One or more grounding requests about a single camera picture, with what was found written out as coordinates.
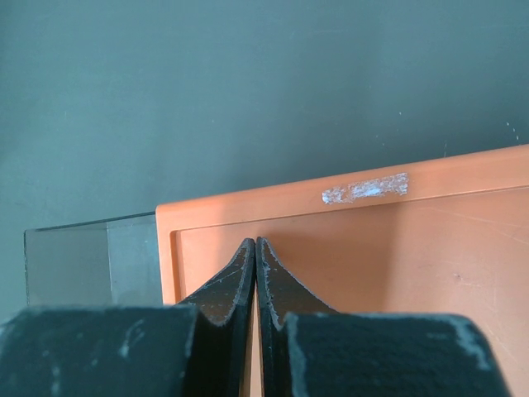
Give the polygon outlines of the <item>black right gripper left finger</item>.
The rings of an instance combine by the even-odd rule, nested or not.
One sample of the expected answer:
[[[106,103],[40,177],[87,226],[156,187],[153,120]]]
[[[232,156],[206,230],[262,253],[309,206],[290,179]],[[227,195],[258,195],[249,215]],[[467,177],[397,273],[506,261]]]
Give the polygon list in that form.
[[[1,326],[4,396],[246,396],[255,242],[175,305],[40,307]]]

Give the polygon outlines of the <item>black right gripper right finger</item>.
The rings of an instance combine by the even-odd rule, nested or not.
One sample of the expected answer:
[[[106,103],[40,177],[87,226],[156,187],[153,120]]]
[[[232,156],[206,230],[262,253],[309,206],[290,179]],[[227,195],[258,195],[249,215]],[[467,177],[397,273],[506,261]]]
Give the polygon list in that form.
[[[485,336],[448,313],[341,313],[255,244],[266,396],[507,396]]]

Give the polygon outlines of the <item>clear plastic drawer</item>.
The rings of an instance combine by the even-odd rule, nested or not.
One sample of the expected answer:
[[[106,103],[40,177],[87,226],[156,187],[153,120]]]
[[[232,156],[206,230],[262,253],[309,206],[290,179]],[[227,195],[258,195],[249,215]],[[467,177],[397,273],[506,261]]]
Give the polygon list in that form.
[[[160,306],[155,215],[140,213],[24,233],[30,306]]]

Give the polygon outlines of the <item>orange drawer cabinet box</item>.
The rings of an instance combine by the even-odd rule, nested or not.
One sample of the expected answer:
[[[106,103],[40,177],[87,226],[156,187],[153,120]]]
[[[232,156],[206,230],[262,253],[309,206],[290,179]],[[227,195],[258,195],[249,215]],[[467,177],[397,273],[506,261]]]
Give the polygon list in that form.
[[[528,393],[527,146],[166,203],[155,219],[167,304],[265,237],[341,312],[472,319]]]

